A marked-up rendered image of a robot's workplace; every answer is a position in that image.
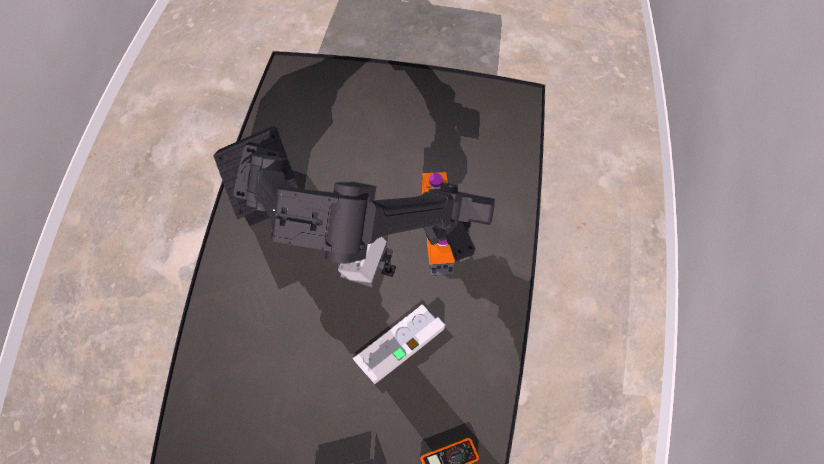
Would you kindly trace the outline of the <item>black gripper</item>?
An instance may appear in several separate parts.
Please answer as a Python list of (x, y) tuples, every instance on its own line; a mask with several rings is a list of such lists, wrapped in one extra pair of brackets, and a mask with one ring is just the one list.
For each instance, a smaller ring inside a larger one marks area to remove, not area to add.
[[(471, 222), (470, 222), (470, 221), (469, 221), (469, 222), (466, 222), (466, 226), (465, 226), (465, 227), (466, 227), (466, 229), (467, 229), (467, 232), (468, 232), (468, 228), (467, 228), (467, 227), (469, 227), (469, 228), (470, 228), (470, 226), (471, 226)], [(427, 236), (427, 239), (428, 239), (428, 241), (430, 242), (430, 244), (431, 244), (431, 245), (435, 245), (435, 244), (440, 243), (440, 241), (446, 240), (446, 237), (447, 237), (447, 236), (445, 236), (445, 237), (443, 237), (443, 238), (440, 238), (440, 239), (437, 239), (437, 237), (436, 237), (436, 235), (435, 235), (435, 232), (434, 232), (433, 228), (432, 228), (432, 227), (430, 227), (430, 226), (429, 226), (429, 227), (424, 227), (424, 231), (425, 231), (426, 236)], [(439, 241), (439, 240), (440, 240), (440, 241)]]

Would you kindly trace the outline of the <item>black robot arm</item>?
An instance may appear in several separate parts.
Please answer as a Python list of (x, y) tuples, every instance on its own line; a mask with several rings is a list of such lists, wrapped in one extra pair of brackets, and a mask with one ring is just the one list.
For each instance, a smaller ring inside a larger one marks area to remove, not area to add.
[(453, 259), (463, 261), (475, 252), (466, 222), (492, 222), (494, 198), (460, 193), (452, 184), (417, 197), (375, 200), (377, 186), (358, 182), (336, 182), (334, 193), (294, 189), (285, 179), (287, 162), (278, 151), (246, 145), (233, 195), (267, 212), (273, 242), (324, 250), (331, 262), (364, 260), (378, 238), (429, 226), (437, 239), (447, 236)]

